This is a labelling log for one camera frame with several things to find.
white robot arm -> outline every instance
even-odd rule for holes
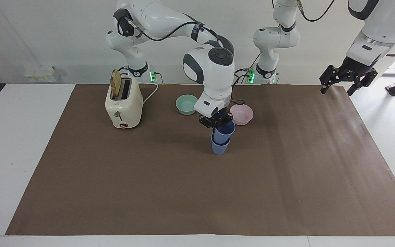
[[[348,10],[365,25],[354,40],[339,68],[330,65],[321,75],[321,92],[340,81],[352,81],[348,89],[352,95],[357,89],[369,86],[377,75],[373,66],[395,45],[395,1],[349,0]]]
[[[117,30],[109,31],[106,41],[126,57],[130,73],[141,82],[150,79],[144,53],[136,45],[174,36],[190,37],[201,46],[185,54],[183,69],[188,78],[204,85],[195,105],[202,114],[199,121],[216,128],[232,119],[226,112],[235,70],[234,48],[229,40],[160,0],[119,0],[117,9],[114,13]]]
[[[260,50],[260,60],[253,64],[254,82],[270,83],[279,60],[275,48],[294,47],[300,41],[300,33],[295,25],[297,0],[278,0],[273,17],[278,27],[265,27],[254,34],[254,45]]]

pink bowl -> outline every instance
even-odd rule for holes
[[[233,105],[229,112],[232,113],[232,121],[236,125],[246,125],[254,117],[254,111],[247,105]]]

bowl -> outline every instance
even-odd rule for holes
[[[229,112],[236,125],[246,125],[254,117],[254,111],[247,105],[233,105]]]
[[[194,109],[194,105],[197,102],[197,98],[191,94],[184,94],[177,98],[176,100],[176,107],[178,108],[179,112],[183,115],[191,115],[194,114],[196,111]]]

green indicator light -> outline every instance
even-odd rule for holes
[[[255,73],[254,73],[254,72],[251,72],[251,75],[249,75],[249,80],[248,80],[248,82],[249,82],[249,83],[254,83],[254,77],[255,77]]]
[[[154,82],[154,81],[156,80],[155,75],[154,75],[152,72],[149,72],[149,75],[150,75],[150,80],[151,80],[152,82]]]

blue cup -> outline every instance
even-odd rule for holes
[[[217,155],[224,154],[226,147],[228,147],[228,144],[231,142],[231,138],[228,138],[227,141],[222,144],[218,144],[214,141],[214,136],[215,134],[211,135],[211,146],[213,148],[213,153]]]
[[[214,141],[218,144],[225,143],[236,130],[234,122],[230,121],[223,127],[216,128],[214,133]]]

